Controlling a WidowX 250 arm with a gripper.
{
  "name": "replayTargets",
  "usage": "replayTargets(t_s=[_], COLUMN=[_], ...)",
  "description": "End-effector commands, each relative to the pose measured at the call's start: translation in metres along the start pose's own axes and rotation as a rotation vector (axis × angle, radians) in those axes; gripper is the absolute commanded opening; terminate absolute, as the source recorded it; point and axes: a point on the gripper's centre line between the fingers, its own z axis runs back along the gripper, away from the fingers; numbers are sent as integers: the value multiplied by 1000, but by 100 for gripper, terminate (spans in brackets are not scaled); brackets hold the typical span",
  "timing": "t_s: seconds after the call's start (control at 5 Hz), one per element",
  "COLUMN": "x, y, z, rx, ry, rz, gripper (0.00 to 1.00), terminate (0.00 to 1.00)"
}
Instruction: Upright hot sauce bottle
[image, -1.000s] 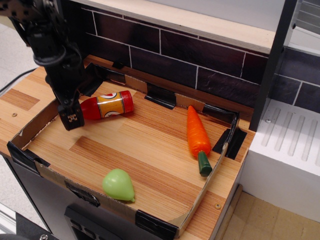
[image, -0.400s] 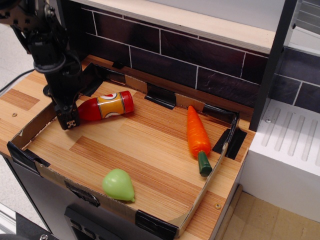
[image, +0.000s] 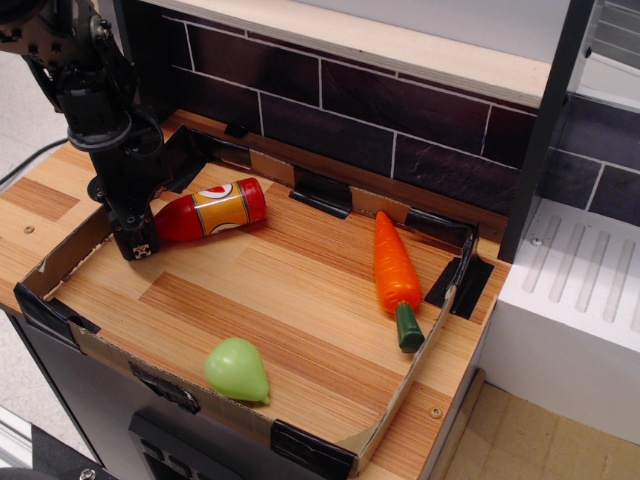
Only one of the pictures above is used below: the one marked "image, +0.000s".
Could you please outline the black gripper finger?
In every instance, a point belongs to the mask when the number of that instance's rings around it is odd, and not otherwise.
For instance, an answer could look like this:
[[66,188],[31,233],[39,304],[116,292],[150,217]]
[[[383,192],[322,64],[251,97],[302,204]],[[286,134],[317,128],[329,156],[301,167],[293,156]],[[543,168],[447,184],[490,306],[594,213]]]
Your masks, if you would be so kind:
[[142,216],[134,217],[139,224],[119,220],[114,212],[108,213],[108,221],[114,240],[125,260],[140,260],[160,250],[160,239],[150,209]]

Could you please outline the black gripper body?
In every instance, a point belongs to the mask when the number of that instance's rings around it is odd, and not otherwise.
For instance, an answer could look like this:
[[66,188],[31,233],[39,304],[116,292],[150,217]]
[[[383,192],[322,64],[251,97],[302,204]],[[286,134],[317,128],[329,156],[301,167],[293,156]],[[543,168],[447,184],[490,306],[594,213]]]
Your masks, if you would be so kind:
[[90,153],[96,176],[91,199],[108,206],[124,228],[140,228],[156,191],[172,179],[164,134],[150,107],[128,113],[130,129],[118,142]]

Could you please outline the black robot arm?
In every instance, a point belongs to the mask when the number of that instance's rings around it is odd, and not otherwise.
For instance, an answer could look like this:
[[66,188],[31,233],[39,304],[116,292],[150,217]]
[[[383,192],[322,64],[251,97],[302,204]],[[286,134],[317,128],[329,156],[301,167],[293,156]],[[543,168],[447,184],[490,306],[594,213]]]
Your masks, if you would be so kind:
[[64,115],[69,142],[90,156],[87,188],[103,205],[122,256],[158,252],[154,195],[172,177],[152,108],[136,100],[138,80],[90,1],[4,1],[1,49],[27,63],[42,92]]

